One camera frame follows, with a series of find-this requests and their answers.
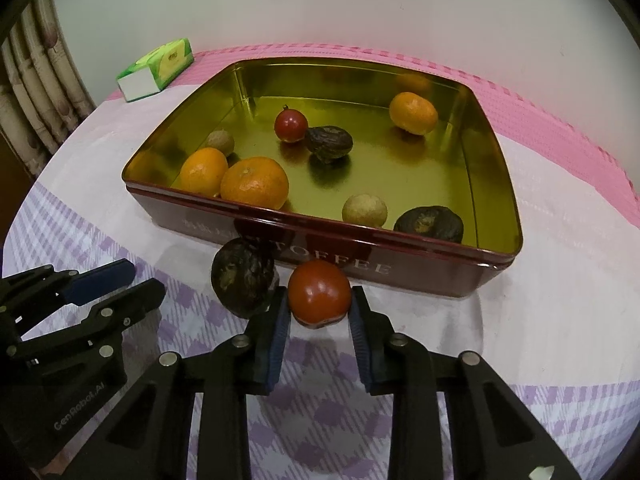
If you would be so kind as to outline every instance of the tomato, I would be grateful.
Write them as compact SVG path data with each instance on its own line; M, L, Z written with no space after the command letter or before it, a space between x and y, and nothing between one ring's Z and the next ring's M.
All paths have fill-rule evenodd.
M308 127L309 123L302 112L292 110L288 106L284 107L273 123L276 135L283 142L298 142L304 139Z
M289 279L289 308L308 328L340 321L351 306L351 285L344 273L324 260L297 266Z

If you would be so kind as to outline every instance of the pink tablecloth border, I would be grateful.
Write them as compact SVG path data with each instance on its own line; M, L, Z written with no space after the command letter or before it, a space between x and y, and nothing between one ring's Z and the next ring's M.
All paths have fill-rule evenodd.
M571 124L555 117L516 92L481 77L417 57L386 50L324 43L270 43L209 50L172 83L202 84L240 59L283 56L324 56L365 59L454 79L471 88L494 130L544 156L573 176L591 184L627 221L640 228L640 196L619 163ZM107 99L121 98L117 91Z

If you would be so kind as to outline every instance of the white wall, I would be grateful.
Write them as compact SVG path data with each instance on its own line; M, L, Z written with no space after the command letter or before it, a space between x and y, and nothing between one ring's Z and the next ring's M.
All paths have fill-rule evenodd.
M96 102L152 48L321 42L401 52L515 90L609 150L640 187L640 50L607 0L55 0Z

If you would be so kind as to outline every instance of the metal tin box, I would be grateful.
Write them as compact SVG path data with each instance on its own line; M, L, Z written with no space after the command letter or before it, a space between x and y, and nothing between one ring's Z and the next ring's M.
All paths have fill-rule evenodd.
M440 118L425 137L394 127L391 99L411 91ZM303 143L281 143L273 123L284 105L310 126L332 124L354 139L326 166ZM210 132L234 136L239 158L277 160L289 200L268 210L180 190L179 171ZM348 59L269 58L233 63L204 83L156 128L122 172L129 192L159 225L215 243L238 235L270 240L277 259L325 258L348 276L444 296L467 296L508 267L522 246L509 173L472 91L452 80ZM352 194L380 196L383 228L341 221ZM462 218L461 244L393 231L408 209L445 205Z

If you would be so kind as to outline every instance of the tablecloth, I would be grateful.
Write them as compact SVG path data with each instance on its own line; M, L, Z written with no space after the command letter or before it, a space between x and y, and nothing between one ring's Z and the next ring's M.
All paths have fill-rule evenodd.
M514 264L469 298L451 300L364 283L396 330L450 355L480 352L534 413L585 479L599 478L640 420L640 200L624 171L571 125L477 76L389 52L326 44L269 44L196 55L160 94L117 94L71 135L25 199L4 246L2 275L52 263L88 270L117 258L136 280L163 281L159 313L128 329L129 386L160 352L210 351L244 322L209 282L217 246L159 228L120 172L185 97L229 63L267 56L356 57L457 79L478 97L504 152L524 246ZM291 269L279 267L286 283ZM79 322L69 305L27 337ZM72 456L116 396L70 443ZM196 400L194 421L200 400ZM345 321L309 331L292 323L280 383L248 400L257 479L386 478L391 399L358 380ZM445 463L450 474L446 417ZM197 424L190 445L194 478Z

